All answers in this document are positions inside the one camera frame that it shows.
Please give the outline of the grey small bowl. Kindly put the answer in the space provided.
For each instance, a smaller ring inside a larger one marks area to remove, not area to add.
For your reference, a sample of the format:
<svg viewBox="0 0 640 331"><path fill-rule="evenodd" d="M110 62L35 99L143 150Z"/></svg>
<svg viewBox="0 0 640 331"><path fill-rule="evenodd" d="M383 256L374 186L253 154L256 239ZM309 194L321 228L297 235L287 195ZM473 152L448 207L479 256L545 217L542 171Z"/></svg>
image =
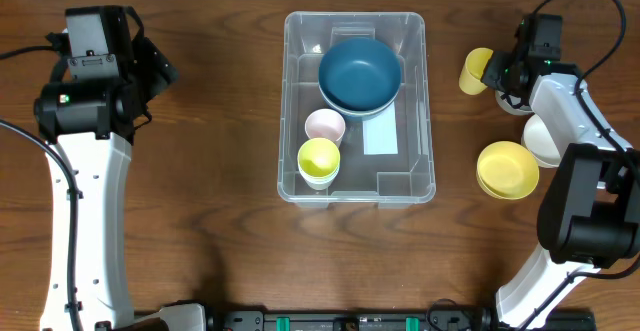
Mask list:
<svg viewBox="0 0 640 331"><path fill-rule="evenodd" d="M506 95L504 92L496 90L495 98L500 108L511 115L525 116L525 115L533 114L533 111L529 106L521 106L520 108L514 108L511 105L511 103L518 103L520 101L520 99L517 97L512 97L512 96Z"/></svg>

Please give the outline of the pink plastic cup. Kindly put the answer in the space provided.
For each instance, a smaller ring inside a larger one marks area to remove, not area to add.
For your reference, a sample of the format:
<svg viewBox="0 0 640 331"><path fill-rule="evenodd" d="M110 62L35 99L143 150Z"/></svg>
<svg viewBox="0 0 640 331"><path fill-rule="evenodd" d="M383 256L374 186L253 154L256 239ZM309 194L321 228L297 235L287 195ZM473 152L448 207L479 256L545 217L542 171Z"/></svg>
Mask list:
<svg viewBox="0 0 640 331"><path fill-rule="evenodd" d="M326 138L340 146L346 131L346 122L342 115L333 109L318 109L307 117L304 129L309 139Z"/></svg>

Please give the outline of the white plastic cup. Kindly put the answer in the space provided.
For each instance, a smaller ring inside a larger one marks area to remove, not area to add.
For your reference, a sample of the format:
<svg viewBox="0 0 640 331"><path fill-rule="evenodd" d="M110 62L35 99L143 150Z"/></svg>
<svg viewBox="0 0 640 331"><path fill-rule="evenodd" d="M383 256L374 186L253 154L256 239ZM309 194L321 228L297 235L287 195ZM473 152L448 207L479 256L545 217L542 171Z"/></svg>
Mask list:
<svg viewBox="0 0 640 331"><path fill-rule="evenodd" d="M321 190L325 190L325 189L329 188L331 186L331 184L333 183L333 181L334 181L334 179L333 179L333 180L327 180L325 182L316 183L316 182L313 182L310 179L305 179L305 178L303 178L303 179L311 189L316 190L316 191L321 191Z"/></svg>

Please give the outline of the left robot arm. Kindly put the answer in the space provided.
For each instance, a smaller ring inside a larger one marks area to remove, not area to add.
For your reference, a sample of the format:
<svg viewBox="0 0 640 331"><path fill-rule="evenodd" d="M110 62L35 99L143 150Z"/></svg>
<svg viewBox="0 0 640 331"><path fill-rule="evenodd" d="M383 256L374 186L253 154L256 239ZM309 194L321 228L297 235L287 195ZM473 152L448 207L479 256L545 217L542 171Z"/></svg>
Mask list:
<svg viewBox="0 0 640 331"><path fill-rule="evenodd" d="M70 8L50 35L61 59L34 102L52 196L52 261L42 330L204 330L205 307L136 316L124 261L124 203L136 119L178 72L131 6Z"/></svg>

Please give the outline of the light blue cup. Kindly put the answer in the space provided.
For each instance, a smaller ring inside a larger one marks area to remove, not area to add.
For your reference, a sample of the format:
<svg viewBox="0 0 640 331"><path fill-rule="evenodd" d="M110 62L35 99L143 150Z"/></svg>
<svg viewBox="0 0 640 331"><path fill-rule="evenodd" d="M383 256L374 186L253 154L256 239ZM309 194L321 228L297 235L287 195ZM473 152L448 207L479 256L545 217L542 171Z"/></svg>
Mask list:
<svg viewBox="0 0 640 331"><path fill-rule="evenodd" d="M310 179L313 182L319 183L319 182L325 182L327 180L333 180L337 176L337 174L339 173L339 167L334 169L330 174L327 174L327 175L324 175L324 176L313 176L310 173L307 173L302 169L300 169L299 172L300 172L300 174L302 175L303 178Z"/></svg>

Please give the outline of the cream large bowl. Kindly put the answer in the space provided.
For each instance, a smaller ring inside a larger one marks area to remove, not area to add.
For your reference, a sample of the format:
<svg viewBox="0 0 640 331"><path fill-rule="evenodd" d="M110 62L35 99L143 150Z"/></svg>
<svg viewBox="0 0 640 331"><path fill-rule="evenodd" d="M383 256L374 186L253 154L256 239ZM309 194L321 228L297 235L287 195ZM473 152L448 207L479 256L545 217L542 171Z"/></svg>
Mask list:
<svg viewBox="0 0 640 331"><path fill-rule="evenodd" d="M376 115L382 113L383 111L385 111L386 109L388 109L390 106L392 106L395 101L396 98L398 96L398 94L396 94L389 102L385 103L384 105L382 105L381 107L378 107L376 109L373 110L369 110L369 111L353 111L353 110L348 110L344 107L338 106L335 102L331 101L329 99L329 97L327 96L327 94L320 89L320 94L322 96L322 99L325 101L325 103L333 108L334 110L336 110L337 112L343 114L344 116L347 117L351 117L351 118L361 118L361 119L370 119L375 117Z"/></svg>

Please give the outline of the yellow cup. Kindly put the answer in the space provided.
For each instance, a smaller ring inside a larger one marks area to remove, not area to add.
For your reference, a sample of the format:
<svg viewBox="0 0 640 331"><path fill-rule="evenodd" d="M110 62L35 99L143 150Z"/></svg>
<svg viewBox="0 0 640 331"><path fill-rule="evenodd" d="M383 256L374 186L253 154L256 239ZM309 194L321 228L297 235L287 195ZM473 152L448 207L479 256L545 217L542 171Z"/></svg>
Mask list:
<svg viewBox="0 0 640 331"><path fill-rule="evenodd" d="M324 176L338 168L341 155L338 146L326 138L307 140L297 154L299 169L313 176Z"/></svg>
<svg viewBox="0 0 640 331"><path fill-rule="evenodd" d="M463 93L478 95L487 88L481 79L493 53L489 48L476 48L467 55L459 77L459 88Z"/></svg>

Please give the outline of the dark blue bowl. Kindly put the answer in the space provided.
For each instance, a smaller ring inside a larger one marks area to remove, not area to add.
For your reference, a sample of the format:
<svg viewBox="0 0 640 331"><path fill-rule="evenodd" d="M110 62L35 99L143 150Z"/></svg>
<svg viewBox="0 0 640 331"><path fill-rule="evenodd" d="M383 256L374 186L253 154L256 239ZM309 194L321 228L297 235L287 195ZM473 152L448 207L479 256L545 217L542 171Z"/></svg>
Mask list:
<svg viewBox="0 0 640 331"><path fill-rule="evenodd" d="M359 122L363 122L363 121L367 121L367 120L371 120L374 119L380 115L382 115L384 112L386 112L389 108L393 108L394 107L394 103L388 103L380 108L374 109L374 110L369 110L369 111L353 111L353 110L348 110L345 109L343 107L340 107L334 103L331 103L329 101L326 101L326 104L329 108L337 111L338 113L340 113L345 119L349 119L352 121L359 121Z"/></svg>
<svg viewBox="0 0 640 331"><path fill-rule="evenodd" d="M318 84L338 106L353 111L381 107L398 94L402 66L384 43L351 38L334 45L322 57Z"/></svg>

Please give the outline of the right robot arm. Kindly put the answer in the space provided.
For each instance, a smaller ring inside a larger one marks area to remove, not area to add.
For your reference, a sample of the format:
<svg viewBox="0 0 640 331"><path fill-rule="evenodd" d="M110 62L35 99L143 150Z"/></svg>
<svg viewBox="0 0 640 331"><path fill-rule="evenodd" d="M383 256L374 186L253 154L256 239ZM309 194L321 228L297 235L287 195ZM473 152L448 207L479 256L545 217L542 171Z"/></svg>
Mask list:
<svg viewBox="0 0 640 331"><path fill-rule="evenodd" d="M536 249L495 297L499 323L540 328L583 280L638 269L639 152L611 128L573 64L496 51L481 81L529 106L561 155L538 211Z"/></svg>

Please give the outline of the yellow small bowl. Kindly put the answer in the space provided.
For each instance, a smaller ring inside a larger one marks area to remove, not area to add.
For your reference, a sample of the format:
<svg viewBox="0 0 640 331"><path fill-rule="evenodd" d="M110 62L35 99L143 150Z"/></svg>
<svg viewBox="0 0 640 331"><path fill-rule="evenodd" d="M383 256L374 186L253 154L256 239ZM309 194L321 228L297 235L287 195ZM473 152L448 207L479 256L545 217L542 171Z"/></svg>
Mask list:
<svg viewBox="0 0 640 331"><path fill-rule="evenodd" d="M476 178L488 195L504 200L529 196L539 182L539 167L532 153L511 141L498 141L479 154Z"/></svg>

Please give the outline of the white small bowl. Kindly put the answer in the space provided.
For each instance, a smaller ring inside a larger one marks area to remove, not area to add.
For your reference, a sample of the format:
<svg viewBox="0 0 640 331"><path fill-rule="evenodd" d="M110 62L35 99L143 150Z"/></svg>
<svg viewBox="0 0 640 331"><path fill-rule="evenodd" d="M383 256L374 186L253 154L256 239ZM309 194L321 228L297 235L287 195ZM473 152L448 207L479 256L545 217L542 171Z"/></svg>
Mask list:
<svg viewBox="0 0 640 331"><path fill-rule="evenodd" d="M534 156L539 167L557 168L561 161L559 151L542 119L533 114L526 122L521 144Z"/></svg>

